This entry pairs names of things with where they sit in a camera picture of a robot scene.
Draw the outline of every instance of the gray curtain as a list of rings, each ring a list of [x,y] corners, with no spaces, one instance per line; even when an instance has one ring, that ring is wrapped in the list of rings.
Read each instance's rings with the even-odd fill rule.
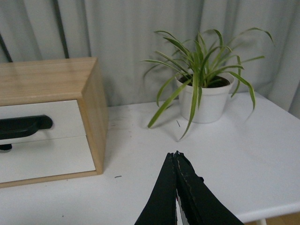
[[[299,0],[7,0],[0,1],[0,62],[96,56],[109,105],[150,102],[172,75],[157,69],[143,78],[143,59],[172,52],[153,31],[186,40],[217,28],[230,38],[255,26],[268,30],[275,46],[264,35],[246,36],[251,44],[239,54],[266,58],[248,63],[243,76],[300,118],[299,24]]]

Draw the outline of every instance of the wooden drawer cabinet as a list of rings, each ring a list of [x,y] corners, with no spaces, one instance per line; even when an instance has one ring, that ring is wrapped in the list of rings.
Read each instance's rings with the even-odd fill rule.
[[[0,153],[0,188],[103,173],[108,112],[96,58],[0,64],[0,120],[39,115],[51,128],[0,140],[12,145]]]

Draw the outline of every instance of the drawer front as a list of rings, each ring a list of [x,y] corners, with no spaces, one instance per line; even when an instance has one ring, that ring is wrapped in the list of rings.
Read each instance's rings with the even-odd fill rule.
[[[0,183],[94,170],[86,136],[16,143],[0,153]]]
[[[39,130],[31,136],[0,140],[0,144],[32,142],[85,135],[83,121],[76,100],[0,107],[0,119],[38,115],[50,117],[53,121],[53,126],[50,129]]]

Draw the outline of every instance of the white pot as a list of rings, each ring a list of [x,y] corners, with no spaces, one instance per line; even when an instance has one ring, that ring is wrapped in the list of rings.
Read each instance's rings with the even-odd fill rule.
[[[229,85],[220,88],[202,88],[200,108],[196,107],[193,118],[195,123],[211,123],[220,119],[228,93],[233,86],[234,77],[231,74],[222,74],[221,77],[229,81]],[[176,80],[177,86],[182,83]],[[192,104],[193,87],[186,86],[179,94],[180,112],[185,119],[189,119]]]

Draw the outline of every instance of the black handle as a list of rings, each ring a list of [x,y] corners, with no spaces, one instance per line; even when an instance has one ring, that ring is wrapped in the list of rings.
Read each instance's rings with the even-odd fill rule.
[[[49,129],[53,121],[46,115],[0,120],[0,140],[27,137],[38,130]]]

